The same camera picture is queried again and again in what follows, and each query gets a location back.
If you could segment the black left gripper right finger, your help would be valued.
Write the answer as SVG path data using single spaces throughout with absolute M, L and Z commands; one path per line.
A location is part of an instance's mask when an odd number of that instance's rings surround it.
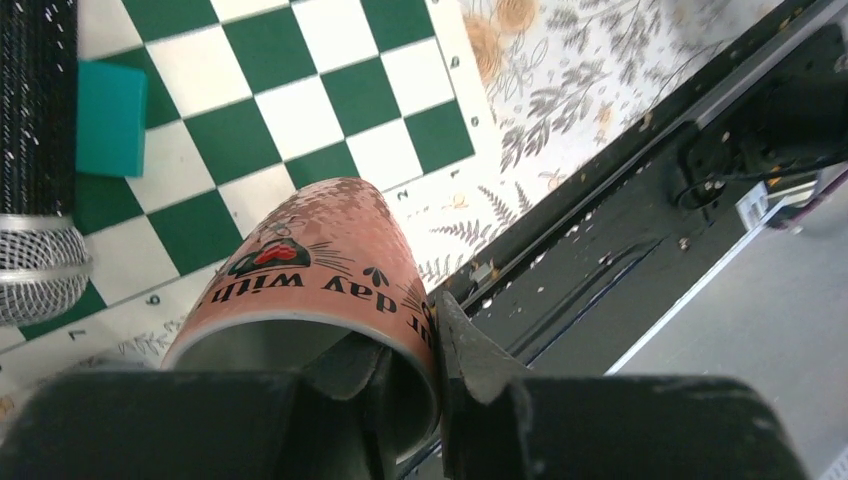
M 715 376 L 548 376 L 435 299 L 450 479 L 803 479 L 775 412 Z

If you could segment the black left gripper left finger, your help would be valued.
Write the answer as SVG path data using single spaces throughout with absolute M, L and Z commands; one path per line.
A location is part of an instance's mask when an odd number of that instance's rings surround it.
M 395 365 L 351 334 L 299 371 L 91 371 L 36 392 L 5 479 L 386 479 Z

